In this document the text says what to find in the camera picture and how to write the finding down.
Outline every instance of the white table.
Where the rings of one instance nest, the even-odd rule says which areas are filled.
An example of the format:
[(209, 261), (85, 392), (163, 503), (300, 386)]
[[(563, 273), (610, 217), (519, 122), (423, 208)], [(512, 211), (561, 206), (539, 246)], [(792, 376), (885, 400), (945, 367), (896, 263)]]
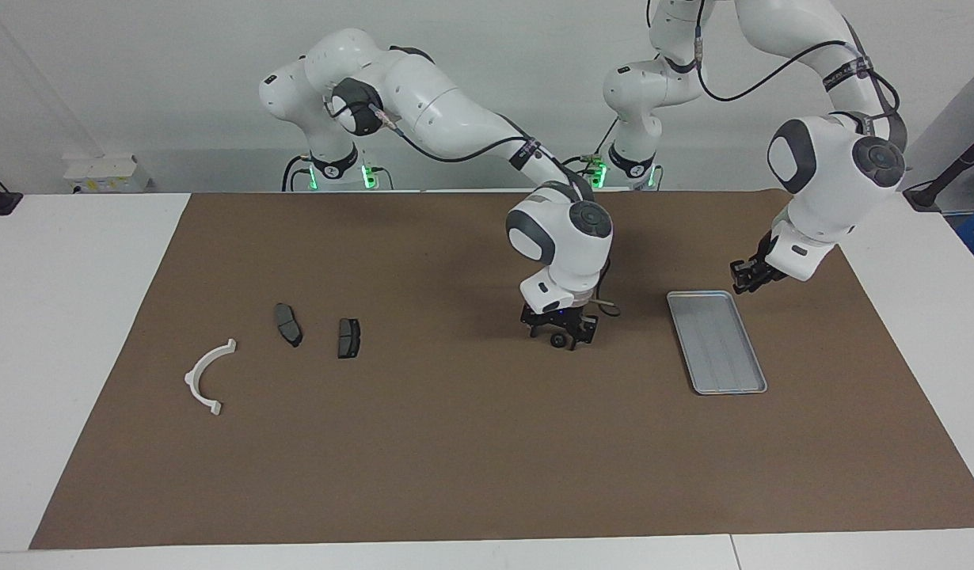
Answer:
[[(0, 569), (974, 569), (974, 530), (25, 552), (187, 199), (28, 196), (0, 218)], [(900, 197), (843, 249), (974, 476), (974, 260)]]

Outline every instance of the metal tray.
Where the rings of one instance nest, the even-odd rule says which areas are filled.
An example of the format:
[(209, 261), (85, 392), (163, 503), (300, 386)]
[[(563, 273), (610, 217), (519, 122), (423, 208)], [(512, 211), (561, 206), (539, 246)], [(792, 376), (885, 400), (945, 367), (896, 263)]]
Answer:
[(667, 303), (695, 392), (768, 390), (732, 295), (726, 291), (671, 291)]

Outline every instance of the white curved object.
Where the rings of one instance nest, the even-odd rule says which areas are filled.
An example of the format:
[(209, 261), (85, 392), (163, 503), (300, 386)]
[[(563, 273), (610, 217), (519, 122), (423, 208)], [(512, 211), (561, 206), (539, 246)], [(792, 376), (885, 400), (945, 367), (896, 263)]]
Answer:
[(195, 367), (191, 369), (186, 375), (184, 375), (184, 383), (188, 385), (191, 389), (191, 394), (195, 397), (195, 400), (201, 401), (202, 404), (208, 405), (209, 411), (212, 412), (213, 416), (219, 415), (219, 409), (223, 407), (216, 400), (209, 400), (209, 398), (202, 396), (201, 392), (198, 392), (198, 380), (202, 378), (202, 371), (205, 371), (205, 367), (212, 364), (213, 361), (218, 359), (220, 356), (233, 353), (237, 350), (237, 341), (230, 339), (226, 341), (226, 345), (222, 347), (216, 347), (205, 353), (204, 357), (198, 359), (195, 363)]

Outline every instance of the brown mat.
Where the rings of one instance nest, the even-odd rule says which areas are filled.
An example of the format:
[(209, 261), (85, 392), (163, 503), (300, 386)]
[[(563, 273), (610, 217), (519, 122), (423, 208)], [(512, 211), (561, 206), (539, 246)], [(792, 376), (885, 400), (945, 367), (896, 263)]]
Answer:
[[(194, 196), (31, 547), (974, 526), (972, 476), (838, 250), (737, 299), (768, 393), (690, 390), (664, 296), (729, 289), (781, 192), (604, 195), (624, 317), (574, 353), (517, 321), (517, 199)], [(215, 417), (183, 375), (227, 338)]]

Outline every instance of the gray panel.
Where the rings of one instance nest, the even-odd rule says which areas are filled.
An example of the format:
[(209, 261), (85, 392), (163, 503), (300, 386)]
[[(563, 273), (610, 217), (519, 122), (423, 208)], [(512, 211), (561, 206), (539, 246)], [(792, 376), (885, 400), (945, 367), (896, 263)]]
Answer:
[(695, 392), (768, 389), (733, 296), (726, 291), (672, 291), (667, 302)]

